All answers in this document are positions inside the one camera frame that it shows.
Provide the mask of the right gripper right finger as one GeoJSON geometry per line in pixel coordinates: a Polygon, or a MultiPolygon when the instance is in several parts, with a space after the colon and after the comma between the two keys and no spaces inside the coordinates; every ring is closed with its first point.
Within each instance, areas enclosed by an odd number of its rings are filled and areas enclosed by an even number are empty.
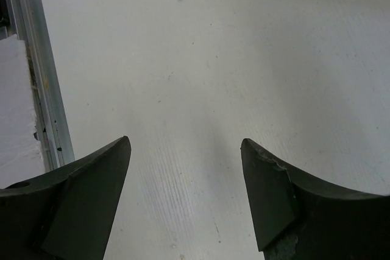
{"type": "Polygon", "coordinates": [[[266,259],[388,259],[389,197],[345,188],[251,139],[241,160],[255,238],[266,259]]]}

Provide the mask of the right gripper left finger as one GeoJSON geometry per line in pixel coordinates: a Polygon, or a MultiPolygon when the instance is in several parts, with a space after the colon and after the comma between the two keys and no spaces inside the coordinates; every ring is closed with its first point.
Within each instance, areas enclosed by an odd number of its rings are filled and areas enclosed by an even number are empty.
{"type": "Polygon", "coordinates": [[[131,155],[123,136],[1,190],[1,259],[103,259],[131,155]]]}

